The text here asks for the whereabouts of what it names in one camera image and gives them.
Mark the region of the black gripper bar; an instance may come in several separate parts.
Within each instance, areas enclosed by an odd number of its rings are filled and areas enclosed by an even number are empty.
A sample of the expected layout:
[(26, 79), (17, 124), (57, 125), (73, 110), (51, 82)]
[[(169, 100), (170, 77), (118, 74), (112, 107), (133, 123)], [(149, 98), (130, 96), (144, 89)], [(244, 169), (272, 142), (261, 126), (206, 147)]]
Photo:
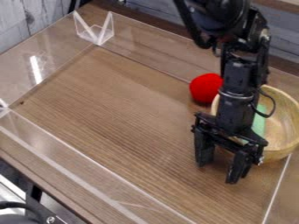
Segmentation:
[(260, 165), (264, 160), (264, 148), (268, 141), (250, 128), (232, 133), (216, 125), (216, 116), (197, 112), (190, 126), (193, 134), (194, 160), (198, 167), (213, 161), (214, 146), (234, 154), (228, 167), (226, 184), (236, 184), (250, 169), (250, 165)]

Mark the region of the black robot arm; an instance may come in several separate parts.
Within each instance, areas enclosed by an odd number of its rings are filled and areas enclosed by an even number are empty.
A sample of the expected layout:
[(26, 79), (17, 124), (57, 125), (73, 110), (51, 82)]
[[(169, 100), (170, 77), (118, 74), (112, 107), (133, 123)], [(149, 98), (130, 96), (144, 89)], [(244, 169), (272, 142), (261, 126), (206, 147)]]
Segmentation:
[(268, 141), (253, 132), (258, 96), (266, 84), (269, 27), (250, 0), (173, 0), (190, 38), (220, 56), (218, 106), (214, 115), (194, 114), (194, 159), (198, 166), (213, 161), (218, 146), (233, 154), (225, 182), (234, 184), (262, 162)]

